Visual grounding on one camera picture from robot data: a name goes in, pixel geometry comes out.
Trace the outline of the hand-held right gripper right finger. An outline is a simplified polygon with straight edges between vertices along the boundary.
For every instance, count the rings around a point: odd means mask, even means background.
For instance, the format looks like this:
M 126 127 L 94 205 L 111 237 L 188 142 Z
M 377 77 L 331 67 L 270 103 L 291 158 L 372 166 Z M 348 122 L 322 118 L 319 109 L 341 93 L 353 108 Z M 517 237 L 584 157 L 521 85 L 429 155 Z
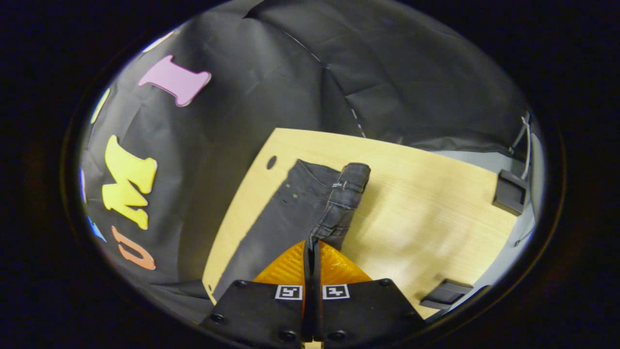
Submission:
M 313 243 L 312 339 L 322 348 L 385 348 L 425 327 L 393 280 L 372 280 L 332 246 Z

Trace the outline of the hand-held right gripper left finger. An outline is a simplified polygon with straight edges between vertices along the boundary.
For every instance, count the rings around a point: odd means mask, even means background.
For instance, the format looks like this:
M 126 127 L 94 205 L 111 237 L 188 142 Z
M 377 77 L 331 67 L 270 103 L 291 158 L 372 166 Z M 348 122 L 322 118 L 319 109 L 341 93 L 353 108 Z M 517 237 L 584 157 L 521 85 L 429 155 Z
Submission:
M 254 280 L 234 280 L 200 326 L 251 349 L 304 349 L 305 243 L 275 258 Z

